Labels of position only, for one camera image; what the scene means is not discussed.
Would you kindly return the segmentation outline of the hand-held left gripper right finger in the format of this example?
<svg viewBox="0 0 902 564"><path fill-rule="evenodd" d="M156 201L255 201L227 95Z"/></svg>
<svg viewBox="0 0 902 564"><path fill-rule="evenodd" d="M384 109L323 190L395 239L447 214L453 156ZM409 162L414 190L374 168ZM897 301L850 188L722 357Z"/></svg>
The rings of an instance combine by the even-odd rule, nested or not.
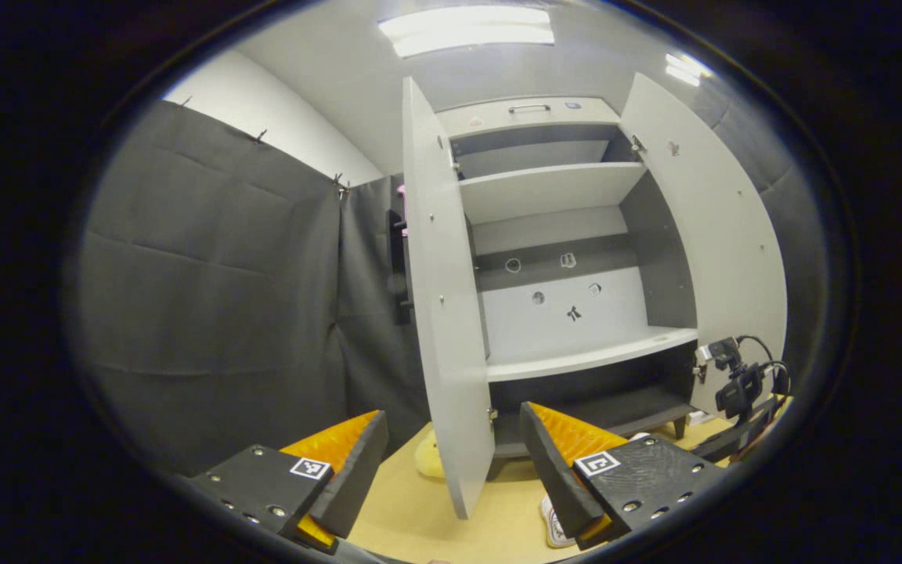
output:
<svg viewBox="0 0 902 564"><path fill-rule="evenodd" d="M558 524L581 550L666 521L727 474L651 433L624 439L531 401L518 424Z"/></svg>

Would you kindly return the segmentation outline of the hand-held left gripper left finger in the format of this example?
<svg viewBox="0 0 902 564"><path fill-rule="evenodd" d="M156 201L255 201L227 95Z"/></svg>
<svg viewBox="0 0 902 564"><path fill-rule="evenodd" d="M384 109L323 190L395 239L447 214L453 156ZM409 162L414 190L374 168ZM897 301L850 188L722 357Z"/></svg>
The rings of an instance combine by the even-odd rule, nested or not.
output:
<svg viewBox="0 0 902 564"><path fill-rule="evenodd" d="M183 482L254 527L332 555L353 530L388 443L386 411L372 410L279 449L245 446Z"/></svg>

